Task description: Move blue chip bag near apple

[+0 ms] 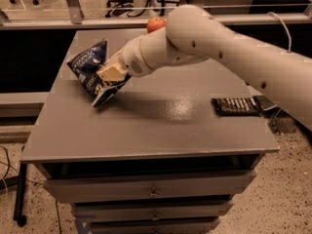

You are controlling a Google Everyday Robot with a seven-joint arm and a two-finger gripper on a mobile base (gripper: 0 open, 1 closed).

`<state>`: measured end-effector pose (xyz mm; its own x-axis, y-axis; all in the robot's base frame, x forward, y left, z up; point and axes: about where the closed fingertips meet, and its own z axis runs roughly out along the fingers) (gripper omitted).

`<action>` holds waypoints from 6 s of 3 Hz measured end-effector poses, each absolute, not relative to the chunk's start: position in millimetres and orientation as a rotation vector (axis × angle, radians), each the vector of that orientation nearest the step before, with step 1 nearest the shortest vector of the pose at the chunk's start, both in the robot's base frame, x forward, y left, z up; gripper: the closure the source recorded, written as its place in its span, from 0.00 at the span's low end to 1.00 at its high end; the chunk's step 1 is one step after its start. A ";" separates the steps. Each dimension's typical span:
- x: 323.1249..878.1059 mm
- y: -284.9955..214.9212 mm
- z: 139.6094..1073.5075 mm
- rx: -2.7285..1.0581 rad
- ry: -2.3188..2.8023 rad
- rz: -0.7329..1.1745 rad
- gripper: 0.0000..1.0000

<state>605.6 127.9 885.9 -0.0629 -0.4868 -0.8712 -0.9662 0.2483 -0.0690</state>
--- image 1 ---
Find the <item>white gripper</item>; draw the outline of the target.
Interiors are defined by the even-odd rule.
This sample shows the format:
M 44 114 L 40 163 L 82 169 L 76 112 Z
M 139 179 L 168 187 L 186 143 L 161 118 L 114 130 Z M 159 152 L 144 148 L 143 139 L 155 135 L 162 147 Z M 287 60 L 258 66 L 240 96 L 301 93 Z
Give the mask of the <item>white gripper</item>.
M 141 37 L 129 41 L 112 56 L 106 65 L 97 71 L 103 81 L 118 82 L 125 79 L 127 72 L 132 77 L 142 77 L 153 72 L 143 58 L 140 49 Z

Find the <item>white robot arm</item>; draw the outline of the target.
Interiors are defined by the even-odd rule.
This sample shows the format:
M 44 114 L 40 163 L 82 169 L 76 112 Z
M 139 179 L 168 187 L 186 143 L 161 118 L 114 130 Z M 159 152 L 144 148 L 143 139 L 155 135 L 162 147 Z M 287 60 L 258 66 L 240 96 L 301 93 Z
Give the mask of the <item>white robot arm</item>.
M 129 41 L 97 75 L 116 82 L 200 59 L 221 63 L 312 130 L 312 59 L 236 33 L 194 5 L 175 8 L 164 26 Z

